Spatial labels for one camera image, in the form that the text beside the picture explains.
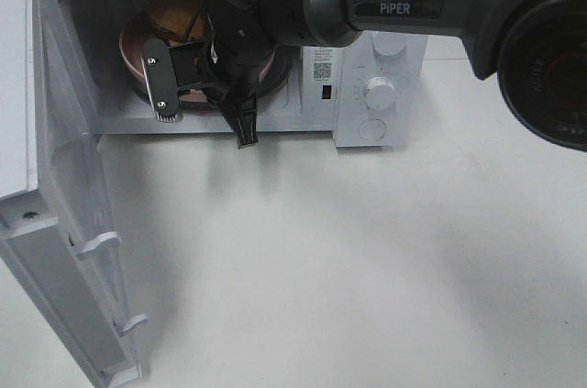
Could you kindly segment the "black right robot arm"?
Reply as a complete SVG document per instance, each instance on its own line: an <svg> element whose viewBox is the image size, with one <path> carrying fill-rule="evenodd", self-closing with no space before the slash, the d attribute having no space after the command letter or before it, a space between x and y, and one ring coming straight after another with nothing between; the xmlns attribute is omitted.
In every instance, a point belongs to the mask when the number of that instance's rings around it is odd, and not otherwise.
<svg viewBox="0 0 587 388"><path fill-rule="evenodd" d="M256 85L281 45L343 48L364 31L460 39L474 75L496 75L517 120L586 148L586 0L212 0L199 63L243 145L256 142Z"/></svg>

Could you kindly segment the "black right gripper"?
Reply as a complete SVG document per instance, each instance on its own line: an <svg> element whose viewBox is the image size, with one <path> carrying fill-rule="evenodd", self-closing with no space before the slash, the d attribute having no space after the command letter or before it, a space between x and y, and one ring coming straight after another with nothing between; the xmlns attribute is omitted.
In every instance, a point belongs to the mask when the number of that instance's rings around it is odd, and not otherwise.
<svg viewBox="0 0 587 388"><path fill-rule="evenodd" d="M258 86L263 70L273 61L276 43L263 29L258 0L205 0L200 15L210 72L218 81L203 90L237 138L239 149L256 145ZM238 92L233 99L230 90Z"/></svg>

